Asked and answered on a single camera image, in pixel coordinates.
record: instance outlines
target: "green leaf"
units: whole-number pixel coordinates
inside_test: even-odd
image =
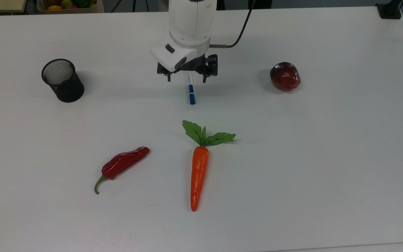
[[[203,127],[203,130],[201,131],[201,145],[205,145],[205,140],[206,140],[206,127]]]
[[[235,134],[219,132],[213,136],[206,137],[204,146],[213,146],[213,145],[224,144],[226,142],[234,142],[234,137],[235,137]]]
[[[202,130],[196,123],[184,120],[183,128],[186,130],[186,135],[192,138],[192,140],[200,146],[203,146],[206,138],[206,127]]]

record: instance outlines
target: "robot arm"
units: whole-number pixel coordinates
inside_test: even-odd
[[[205,58],[216,7],[217,0],[169,0],[169,32],[152,48],[159,74],[169,81],[180,70],[196,71],[203,81],[217,75],[217,55]]]

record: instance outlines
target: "pepper stem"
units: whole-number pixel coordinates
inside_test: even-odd
[[[96,194],[99,194],[99,191],[97,190],[97,187],[99,186],[100,183],[102,183],[103,181],[108,180],[105,176],[101,176],[100,179],[97,181],[96,185],[94,186],[94,192]]]

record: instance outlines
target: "carrot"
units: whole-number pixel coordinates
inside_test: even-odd
[[[205,182],[206,169],[208,167],[209,151],[206,146],[219,145],[226,142],[234,142],[235,134],[219,132],[206,137],[206,127],[203,129],[190,121],[183,121],[183,127],[192,140],[199,144],[192,155],[192,175],[191,175],[191,210],[195,212],[198,208],[200,195],[202,194],[203,183]]]
[[[208,167],[209,151],[203,146],[198,146],[192,156],[191,175],[191,210],[195,212],[202,194],[203,182],[205,182],[206,168]]]

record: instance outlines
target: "red apple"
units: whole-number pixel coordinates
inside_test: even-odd
[[[273,85],[282,91],[292,91],[301,83],[298,70],[288,62],[276,64],[270,70],[270,77]]]
[[[66,6],[66,9],[78,9],[77,5],[68,5]]]

